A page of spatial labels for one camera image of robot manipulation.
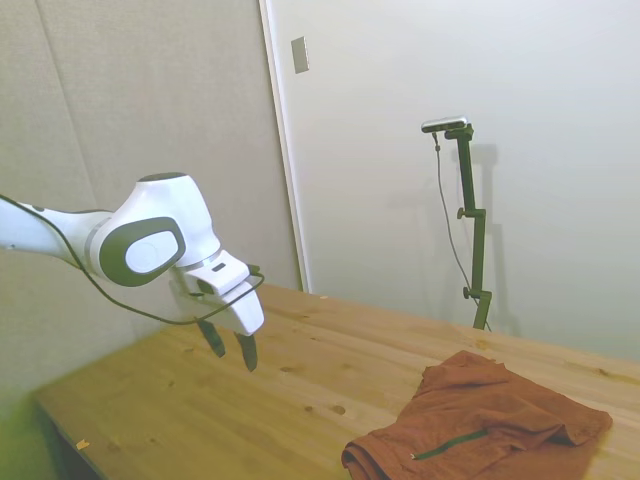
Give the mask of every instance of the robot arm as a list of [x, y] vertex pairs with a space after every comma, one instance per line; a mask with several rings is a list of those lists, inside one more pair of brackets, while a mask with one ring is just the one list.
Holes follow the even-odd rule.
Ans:
[[[243, 349], [252, 343], [243, 337], [251, 336], [264, 322], [248, 282], [249, 267], [221, 248], [202, 194], [188, 175], [140, 179], [113, 213], [67, 213], [20, 205], [23, 209], [0, 199], [0, 248], [51, 255], [78, 267], [60, 235], [25, 211], [29, 210], [56, 225], [94, 275], [138, 287], [171, 270], [172, 291], [181, 306], [233, 302], [215, 317], [215, 323], [236, 332]], [[212, 347], [220, 341], [213, 325], [198, 323]], [[248, 352], [243, 353], [246, 360]]]

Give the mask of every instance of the wooden table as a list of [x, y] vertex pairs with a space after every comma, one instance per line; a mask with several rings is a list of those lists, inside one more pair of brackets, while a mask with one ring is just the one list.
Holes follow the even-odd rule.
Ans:
[[640, 478], [640, 365], [264, 286], [258, 369], [172, 327], [38, 393], [100, 477], [348, 479], [344, 445], [386, 426], [427, 365], [466, 349], [593, 408], [614, 427], [589, 479]]

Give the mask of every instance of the orange cloth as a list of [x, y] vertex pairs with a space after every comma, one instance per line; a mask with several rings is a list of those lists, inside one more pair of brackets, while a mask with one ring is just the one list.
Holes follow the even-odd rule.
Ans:
[[346, 446], [354, 480], [576, 480], [611, 427], [608, 413], [473, 353], [422, 377], [396, 423]]

